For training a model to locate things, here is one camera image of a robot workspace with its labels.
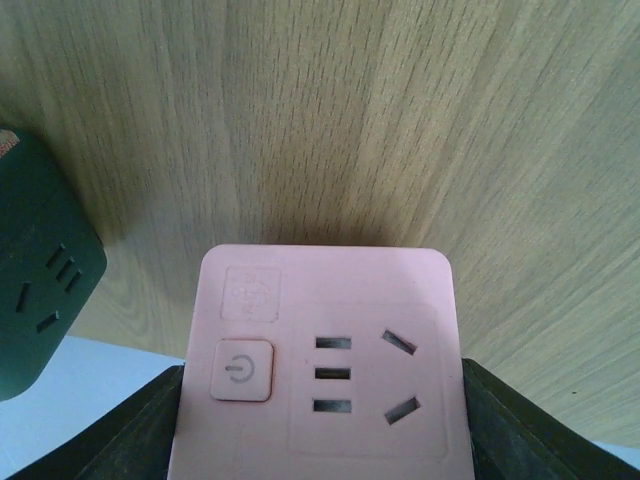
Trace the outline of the pink cube socket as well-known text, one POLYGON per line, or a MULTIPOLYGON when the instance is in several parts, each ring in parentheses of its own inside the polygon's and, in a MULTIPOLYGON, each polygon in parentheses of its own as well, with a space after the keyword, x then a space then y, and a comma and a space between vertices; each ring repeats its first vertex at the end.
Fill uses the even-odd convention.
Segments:
POLYGON ((472 478, 446 257, 424 248, 212 248, 168 475, 472 478))

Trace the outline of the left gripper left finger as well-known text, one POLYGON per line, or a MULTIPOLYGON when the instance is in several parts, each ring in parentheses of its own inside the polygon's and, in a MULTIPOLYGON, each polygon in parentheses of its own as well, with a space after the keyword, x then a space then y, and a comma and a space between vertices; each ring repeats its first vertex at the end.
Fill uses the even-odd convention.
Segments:
POLYGON ((171 366, 13 479, 166 479, 184 367, 171 366))

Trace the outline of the green cube plug adapter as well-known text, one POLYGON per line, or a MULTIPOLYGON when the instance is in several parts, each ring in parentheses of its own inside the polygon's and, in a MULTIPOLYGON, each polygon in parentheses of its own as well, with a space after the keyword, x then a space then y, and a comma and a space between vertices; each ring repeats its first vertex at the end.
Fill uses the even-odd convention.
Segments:
POLYGON ((1 130, 1 398, 39 378, 107 266, 52 152, 1 130))

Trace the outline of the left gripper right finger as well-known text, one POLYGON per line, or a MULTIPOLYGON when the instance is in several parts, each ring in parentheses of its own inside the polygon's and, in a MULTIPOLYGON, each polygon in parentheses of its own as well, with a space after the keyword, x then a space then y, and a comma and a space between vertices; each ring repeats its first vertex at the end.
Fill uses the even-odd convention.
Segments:
POLYGON ((474 360, 462 360, 477 479, 637 479, 639 470, 566 427, 474 360))

